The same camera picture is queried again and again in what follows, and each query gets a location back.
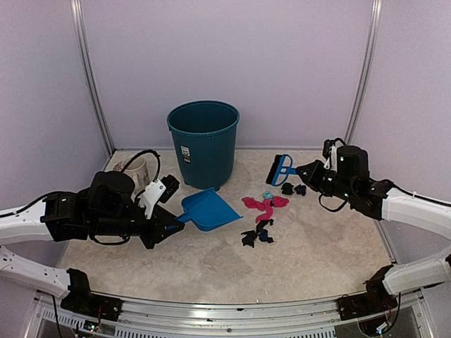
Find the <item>blue hand brush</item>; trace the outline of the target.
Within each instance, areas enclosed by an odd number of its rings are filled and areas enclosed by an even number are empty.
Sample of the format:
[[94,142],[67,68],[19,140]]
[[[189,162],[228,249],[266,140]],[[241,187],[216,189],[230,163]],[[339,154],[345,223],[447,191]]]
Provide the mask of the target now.
[[275,155],[271,169],[266,178],[266,184],[279,187],[285,184],[290,175],[296,175],[296,167],[293,166],[293,159],[288,154]]

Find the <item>blue plastic dustpan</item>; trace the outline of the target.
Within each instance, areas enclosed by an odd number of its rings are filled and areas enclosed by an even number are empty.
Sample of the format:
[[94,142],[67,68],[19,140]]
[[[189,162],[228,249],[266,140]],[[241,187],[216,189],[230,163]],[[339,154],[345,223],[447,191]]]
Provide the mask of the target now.
[[181,206],[183,214],[176,219],[182,223],[193,222],[198,230],[209,232],[228,223],[242,219],[213,187],[185,197]]

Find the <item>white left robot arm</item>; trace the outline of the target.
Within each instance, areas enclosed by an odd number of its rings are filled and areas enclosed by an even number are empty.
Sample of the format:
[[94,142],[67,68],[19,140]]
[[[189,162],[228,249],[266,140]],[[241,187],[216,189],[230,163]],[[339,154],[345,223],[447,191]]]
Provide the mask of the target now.
[[[124,173],[97,172],[91,185],[79,192],[50,192],[17,210],[1,214],[1,244],[70,240],[97,241],[100,236],[120,237],[119,244],[139,237],[146,249],[153,249],[183,230],[184,223],[163,208],[179,188],[172,175],[151,181],[132,198],[133,180]],[[87,275],[76,269],[55,269],[1,250],[1,275],[70,300],[83,313],[98,307]]]

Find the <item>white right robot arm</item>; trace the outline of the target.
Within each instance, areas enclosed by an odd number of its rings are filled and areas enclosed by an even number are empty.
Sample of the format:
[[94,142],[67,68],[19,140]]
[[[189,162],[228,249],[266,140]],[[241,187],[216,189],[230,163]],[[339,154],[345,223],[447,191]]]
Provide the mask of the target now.
[[[370,146],[368,151],[369,167],[376,178],[389,178],[408,190],[450,199],[450,182],[438,181],[443,165],[422,182],[420,173],[427,168],[426,158],[414,154],[413,149],[402,152],[395,147]],[[398,263],[410,263],[450,245],[446,238],[427,230],[399,222],[377,223],[349,208],[330,213],[316,198],[315,193],[307,192],[305,199],[295,202],[293,214],[307,245],[308,285],[312,290],[301,293],[307,298],[363,291],[364,282],[389,264],[389,251]]]

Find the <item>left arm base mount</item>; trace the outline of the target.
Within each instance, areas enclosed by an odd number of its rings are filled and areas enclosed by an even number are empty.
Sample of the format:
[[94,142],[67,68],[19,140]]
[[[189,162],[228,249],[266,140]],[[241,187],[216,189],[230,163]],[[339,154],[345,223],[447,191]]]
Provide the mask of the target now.
[[123,305],[121,299],[93,293],[87,274],[81,270],[69,268],[66,272],[70,284],[68,295],[61,299],[62,309],[100,320],[118,321]]

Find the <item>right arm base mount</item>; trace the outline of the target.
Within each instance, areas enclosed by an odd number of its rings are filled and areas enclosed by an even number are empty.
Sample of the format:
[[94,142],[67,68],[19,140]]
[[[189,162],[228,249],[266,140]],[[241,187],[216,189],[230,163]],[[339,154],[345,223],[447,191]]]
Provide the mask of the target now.
[[399,303],[397,296],[390,295],[383,286],[385,274],[393,267],[394,265],[382,267],[365,281],[365,292],[353,296],[341,296],[336,301],[340,319],[351,320],[396,308]]

